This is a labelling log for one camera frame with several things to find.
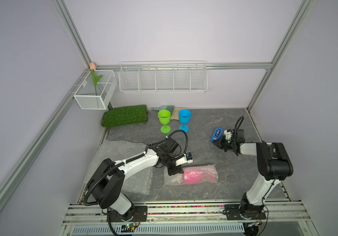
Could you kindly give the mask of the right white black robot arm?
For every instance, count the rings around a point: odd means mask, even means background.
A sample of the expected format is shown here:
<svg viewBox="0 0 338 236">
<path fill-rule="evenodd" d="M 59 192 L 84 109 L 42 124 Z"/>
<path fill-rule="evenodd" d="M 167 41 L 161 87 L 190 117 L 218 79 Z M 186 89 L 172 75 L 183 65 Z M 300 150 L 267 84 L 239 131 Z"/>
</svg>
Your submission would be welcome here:
<svg viewBox="0 0 338 236">
<path fill-rule="evenodd" d="M 290 177 L 294 168 L 283 143 L 247 143 L 244 130 L 216 128 L 210 140 L 224 152 L 251 155 L 257 158 L 258 176 L 253 186 L 244 193 L 239 205 L 225 205 L 223 214 L 227 220 L 261 220 L 265 199 L 281 181 Z"/>
</svg>

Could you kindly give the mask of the pink plastic wine glass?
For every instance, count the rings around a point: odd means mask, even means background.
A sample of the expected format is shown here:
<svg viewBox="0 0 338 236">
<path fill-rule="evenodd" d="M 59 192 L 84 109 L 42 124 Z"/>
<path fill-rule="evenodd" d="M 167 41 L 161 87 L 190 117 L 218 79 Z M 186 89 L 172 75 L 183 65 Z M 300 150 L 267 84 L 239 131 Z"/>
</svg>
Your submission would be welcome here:
<svg viewBox="0 0 338 236">
<path fill-rule="evenodd" d="M 183 175 L 184 184 L 216 183 L 217 176 L 214 170 L 186 169 Z"/>
</svg>

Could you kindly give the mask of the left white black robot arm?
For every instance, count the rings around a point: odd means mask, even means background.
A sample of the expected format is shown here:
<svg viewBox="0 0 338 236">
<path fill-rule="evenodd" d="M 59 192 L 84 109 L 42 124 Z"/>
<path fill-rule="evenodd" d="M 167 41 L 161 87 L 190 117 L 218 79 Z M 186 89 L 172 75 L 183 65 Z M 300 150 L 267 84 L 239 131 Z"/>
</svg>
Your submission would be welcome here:
<svg viewBox="0 0 338 236">
<path fill-rule="evenodd" d="M 167 137 L 158 143 L 148 144 L 144 152 L 127 159 L 105 159 L 87 183 L 83 204 L 113 210 L 123 221 L 132 220 L 136 207 L 121 193 L 124 182 L 140 171 L 158 165 L 166 167 L 170 176 L 182 174 L 182 165 L 192 163 L 193 157 L 186 149 L 175 154 L 177 148 L 179 144 Z"/>
</svg>

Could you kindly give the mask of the blue tape dispenser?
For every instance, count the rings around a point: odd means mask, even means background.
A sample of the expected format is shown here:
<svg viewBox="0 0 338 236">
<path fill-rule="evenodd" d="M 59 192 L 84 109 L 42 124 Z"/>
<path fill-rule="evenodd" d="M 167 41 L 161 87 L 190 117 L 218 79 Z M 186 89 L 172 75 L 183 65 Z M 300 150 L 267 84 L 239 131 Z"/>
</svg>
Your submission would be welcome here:
<svg viewBox="0 0 338 236">
<path fill-rule="evenodd" d="M 224 133 L 224 130 L 217 127 L 212 134 L 210 142 L 213 143 L 214 141 L 219 140 L 222 137 L 223 133 Z"/>
</svg>

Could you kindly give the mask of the blue plastic wine glass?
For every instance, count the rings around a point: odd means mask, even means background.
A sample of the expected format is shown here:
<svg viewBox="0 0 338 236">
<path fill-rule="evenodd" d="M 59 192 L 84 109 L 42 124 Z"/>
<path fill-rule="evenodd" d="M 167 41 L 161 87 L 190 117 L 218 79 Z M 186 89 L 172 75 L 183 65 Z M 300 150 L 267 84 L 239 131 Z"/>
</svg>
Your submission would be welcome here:
<svg viewBox="0 0 338 236">
<path fill-rule="evenodd" d="M 189 131 L 189 127 L 187 126 L 187 124 L 191 119 L 191 114 L 191 111 L 187 109 L 182 109 L 179 111 L 179 121 L 181 123 L 179 130 L 182 130 L 184 132 Z"/>
</svg>

